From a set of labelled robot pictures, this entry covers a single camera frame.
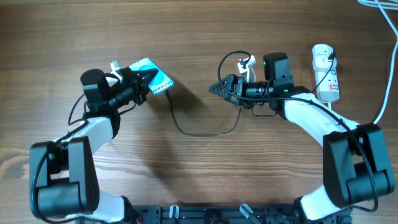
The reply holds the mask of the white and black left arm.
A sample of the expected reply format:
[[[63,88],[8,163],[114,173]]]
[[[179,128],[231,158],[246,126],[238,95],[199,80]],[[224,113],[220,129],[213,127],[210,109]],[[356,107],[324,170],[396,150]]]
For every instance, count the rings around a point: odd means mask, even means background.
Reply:
[[[118,109],[145,102],[158,72],[126,67],[112,74],[96,68],[81,75],[89,111],[79,126],[30,148],[29,200],[36,218],[47,223],[142,223],[126,197],[100,191],[93,154],[118,134]]]

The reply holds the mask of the smartphone with teal screen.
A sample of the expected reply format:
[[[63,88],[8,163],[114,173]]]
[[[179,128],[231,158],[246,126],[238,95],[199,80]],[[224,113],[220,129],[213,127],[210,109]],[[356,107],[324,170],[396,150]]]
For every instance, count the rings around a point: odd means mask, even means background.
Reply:
[[[129,66],[132,71],[143,72],[147,70],[157,70],[157,73],[152,76],[148,83],[149,90],[158,95],[174,86],[174,81],[161,70],[149,57],[141,59]]]

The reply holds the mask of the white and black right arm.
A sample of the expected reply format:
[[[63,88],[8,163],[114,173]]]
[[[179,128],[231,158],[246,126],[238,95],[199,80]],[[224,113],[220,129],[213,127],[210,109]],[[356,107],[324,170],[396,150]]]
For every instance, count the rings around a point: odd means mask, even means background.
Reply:
[[[238,62],[239,74],[219,77],[209,91],[242,109],[268,104],[274,114],[300,126],[323,152],[323,183],[312,193],[291,204],[266,207],[266,223],[346,223],[354,209],[372,201],[375,212],[379,197],[395,189],[386,142],[381,128],[359,124],[318,101],[304,86],[294,84],[288,56],[283,52],[263,58],[265,79],[252,72],[252,55]]]

